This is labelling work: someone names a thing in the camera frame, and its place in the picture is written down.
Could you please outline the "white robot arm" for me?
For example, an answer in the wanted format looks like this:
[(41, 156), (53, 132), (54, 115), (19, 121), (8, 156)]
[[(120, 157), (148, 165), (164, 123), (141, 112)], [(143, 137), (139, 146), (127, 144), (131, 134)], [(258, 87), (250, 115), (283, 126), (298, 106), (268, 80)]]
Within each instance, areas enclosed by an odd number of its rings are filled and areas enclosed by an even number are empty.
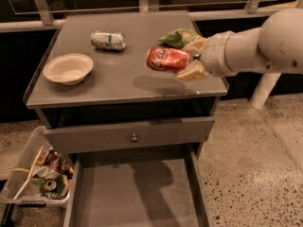
[(303, 9), (284, 9), (262, 26), (217, 33), (186, 46), (195, 57), (176, 77), (183, 81), (238, 73), (303, 73)]

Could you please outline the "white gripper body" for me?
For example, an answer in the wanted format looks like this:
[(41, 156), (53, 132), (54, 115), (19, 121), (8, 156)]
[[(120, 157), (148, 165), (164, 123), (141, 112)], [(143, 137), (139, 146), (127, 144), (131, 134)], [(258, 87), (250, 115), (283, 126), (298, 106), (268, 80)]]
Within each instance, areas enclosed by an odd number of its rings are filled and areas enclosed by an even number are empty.
[(200, 58), (202, 66), (214, 77), (223, 78), (236, 75), (227, 65), (225, 58), (227, 42), (232, 35), (232, 31), (217, 33), (207, 39), (202, 49)]

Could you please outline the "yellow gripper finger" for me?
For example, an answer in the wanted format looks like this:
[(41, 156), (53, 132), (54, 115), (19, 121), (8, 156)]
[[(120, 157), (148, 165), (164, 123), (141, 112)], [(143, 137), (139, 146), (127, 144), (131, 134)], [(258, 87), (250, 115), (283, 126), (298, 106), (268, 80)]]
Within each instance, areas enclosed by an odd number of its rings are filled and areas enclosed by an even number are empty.
[(207, 42), (207, 38), (195, 40), (184, 47), (186, 52), (189, 52), (193, 57), (199, 57)]
[(182, 81), (194, 81), (206, 79), (209, 73), (205, 70), (200, 61), (194, 60), (187, 65), (187, 67), (175, 74), (175, 76)]

